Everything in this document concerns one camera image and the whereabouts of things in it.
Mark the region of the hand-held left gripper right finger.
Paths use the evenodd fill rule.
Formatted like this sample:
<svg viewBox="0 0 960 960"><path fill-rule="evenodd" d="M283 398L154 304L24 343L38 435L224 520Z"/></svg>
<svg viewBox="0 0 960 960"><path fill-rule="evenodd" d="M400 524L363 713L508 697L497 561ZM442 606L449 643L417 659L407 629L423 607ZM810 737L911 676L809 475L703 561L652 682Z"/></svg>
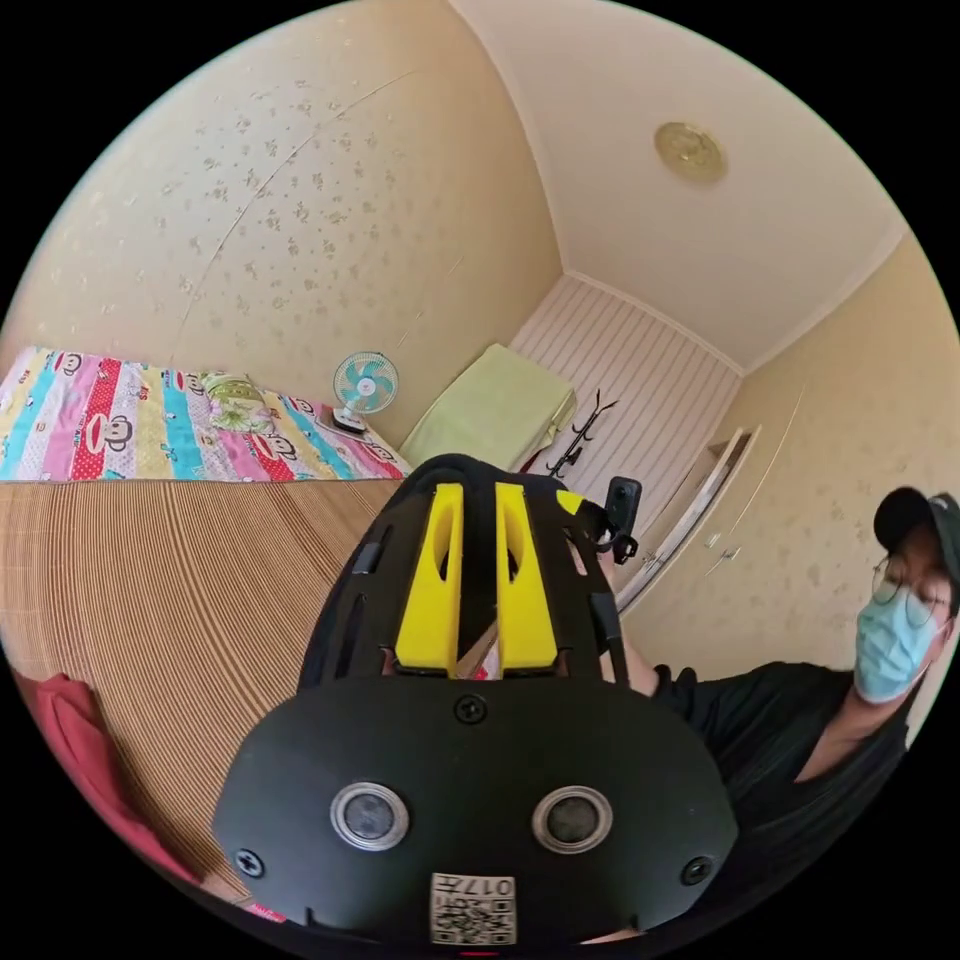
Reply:
<svg viewBox="0 0 960 960"><path fill-rule="evenodd" d="M534 528L519 485L495 485L495 526L500 668L550 670L558 648Z"/></svg>

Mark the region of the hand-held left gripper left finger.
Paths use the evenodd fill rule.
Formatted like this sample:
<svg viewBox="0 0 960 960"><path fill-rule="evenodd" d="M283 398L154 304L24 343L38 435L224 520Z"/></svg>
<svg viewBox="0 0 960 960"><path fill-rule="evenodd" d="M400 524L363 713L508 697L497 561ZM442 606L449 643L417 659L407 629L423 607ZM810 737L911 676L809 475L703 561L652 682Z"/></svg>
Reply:
<svg viewBox="0 0 960 960"><path fill-rule="evenodd" d="M402 670L454 670L459 644L464 492L434 490L395 644Z"/></svg>

